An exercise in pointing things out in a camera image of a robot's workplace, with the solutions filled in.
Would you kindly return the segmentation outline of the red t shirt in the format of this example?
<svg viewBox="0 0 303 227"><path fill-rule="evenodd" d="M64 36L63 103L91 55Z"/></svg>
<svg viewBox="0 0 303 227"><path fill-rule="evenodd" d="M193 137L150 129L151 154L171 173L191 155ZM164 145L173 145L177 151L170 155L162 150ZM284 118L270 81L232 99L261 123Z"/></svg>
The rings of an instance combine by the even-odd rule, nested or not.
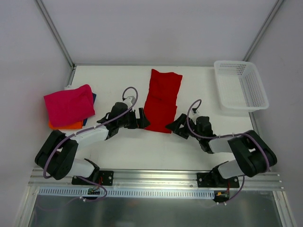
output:
<svg viewBox="0 0 303 227"><path fill-rule="evenodd" d="M171 134L166 125L175 119L182 78L182 75L174 72L151 70L149 92L144 105L145 116L150 122L146 130Z"/></svg>

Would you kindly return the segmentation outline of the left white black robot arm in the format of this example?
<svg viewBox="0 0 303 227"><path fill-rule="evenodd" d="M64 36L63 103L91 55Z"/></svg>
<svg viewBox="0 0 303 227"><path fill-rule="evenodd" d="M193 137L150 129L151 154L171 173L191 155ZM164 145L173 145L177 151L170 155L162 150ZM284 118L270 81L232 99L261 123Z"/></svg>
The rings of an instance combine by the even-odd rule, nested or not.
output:
<svg viewBox="0 0 303 227"><path fill-rule="evenodd" d="M87 184L95 184L99 179L99 166L87 158L77 159L77 151L112 138L121 128L145 129L149 125L143 108L139 108L139 117L136 117L132 106L117 102L95 126L69 136L60 130L52 131L35 157L35 163L43 169L45 179L61 180L66 176L75 176Z"/></svg>

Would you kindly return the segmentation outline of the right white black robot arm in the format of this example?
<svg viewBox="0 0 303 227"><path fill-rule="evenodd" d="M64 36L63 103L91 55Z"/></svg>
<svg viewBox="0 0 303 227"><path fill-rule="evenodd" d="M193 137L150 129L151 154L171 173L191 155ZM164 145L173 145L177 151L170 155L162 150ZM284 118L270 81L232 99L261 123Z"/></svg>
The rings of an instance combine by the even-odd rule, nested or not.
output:
<svg viewBox="0 0 303 227"><path fill-rule="evenodd" d="M166 125L166 129L184 139L195 138L208 154L234 155L234 160L215 166L209 173L197 173L197 185L200 188L238 188L239 176L254 177L277 164L272 149L254 130L228 137L217 136L212 130L210 118L198 113L192 118L183 113Z"/></svg>

